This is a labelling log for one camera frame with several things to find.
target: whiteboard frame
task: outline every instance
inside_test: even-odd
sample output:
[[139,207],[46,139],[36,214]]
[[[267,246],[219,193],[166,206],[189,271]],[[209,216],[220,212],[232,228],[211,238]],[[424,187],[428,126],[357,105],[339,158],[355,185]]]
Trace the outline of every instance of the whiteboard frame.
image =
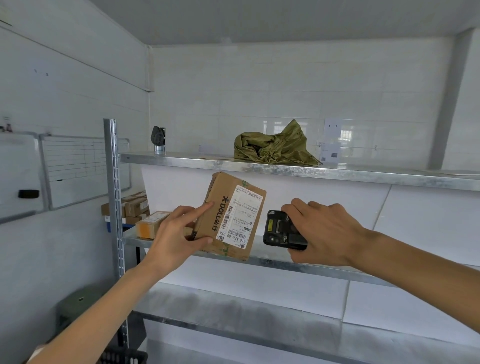
[[[98,196],[89,197],[89,198],[86,198],[85,200],[72,202],[71,204],[68,204],[68,205],[53,207],[52,192],[51,192],[51,189],[50,189],[50,183],[47,179],[48,170],[47,170],[47,164],[45,162],[45,153],[43,151],[43,142],[45,141],[46,137],[75,138],[75,139],[100,139],[100,140],[103,140],[103,141],[105,141],[105,138],[100,138],[100,137],[97,137],[97,136],[73,136],[73,135],[54,135],[54,134],[40,134],[38,136],[38,139],[40,141],[39,145],[40,145],[40,155],[41,155],[41,159],[42,159],[42,168],[43,168],[43,173],[45,175],[45,184],[46,184],[46,190],[47,190],[47,196],[48,196],[48,209],[50,211],[59,210],[59,209],[64,208],[64,207],[80,204],[82,202],[90,201],[90,200],[93,200],[93,199],[96,199],[96,198],[99,198],[99,197],[108,196],[108,192],[106,192],[105,194],[99,194]],[[118,138],[118,140],[126,140],[127,143],[128,143],[128,149],[130,150],[130,139],[129,138]],[[129,189],[132,188],[132,167],[131,167],[130,164],[128,164],[128,184],[129,184],[128,187],[122,187],[121,190],[126,191],[126,190],[129,190]]]
[[11,215],[11,216],[6,216],[4,218],[0,218],[0,225],[5,224],[7,222],[19,220],[21,218],[27,218],[29,216],[41,214],[42,212],[48,211],[48,189],[47,189],[47,175],[45,174],[45,165],[44,165],[44,160],[43,160],[43,149],[42,149],[42,143],[40,143],[40,136],[37,133],[33,132],[13,132],[11,134],[17,134],[17,135],[31,135],[34,139],[35,143],[35,151],[36,151],[36,157],[38,158],[39,161],[39,167],[38,167],[38,179],[40,180],[40,192],[42,194],[42,202],[43,202],[43,209],[42,210],[35,210],[35,211],[27,211],[23,212],[17,215]]

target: whiteboard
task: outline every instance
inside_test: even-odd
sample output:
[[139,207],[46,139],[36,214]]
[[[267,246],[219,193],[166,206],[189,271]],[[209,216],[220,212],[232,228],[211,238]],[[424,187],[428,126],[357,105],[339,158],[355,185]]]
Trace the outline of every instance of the whiteboard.
[[[49,208],[55,210],[108,193],[103,138],[40,135]],[[118,139],[119,153],[129,151],[129,140]],[[131,187],[130,165],[119,165],[120,186]]]
[[[0,223],[45,211],[45,179],[34,133],[0,133]],[[19,198],[19,190],[38,190],[38,198]]]

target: handheld barcode scanner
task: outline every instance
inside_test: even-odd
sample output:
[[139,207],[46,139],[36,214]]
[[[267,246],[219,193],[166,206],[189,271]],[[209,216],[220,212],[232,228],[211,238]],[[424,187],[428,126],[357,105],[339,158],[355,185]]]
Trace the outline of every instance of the handheld barcode scanner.
[[264,232],[264,244],[305,250],[307,241],[283,211],[270,210]]

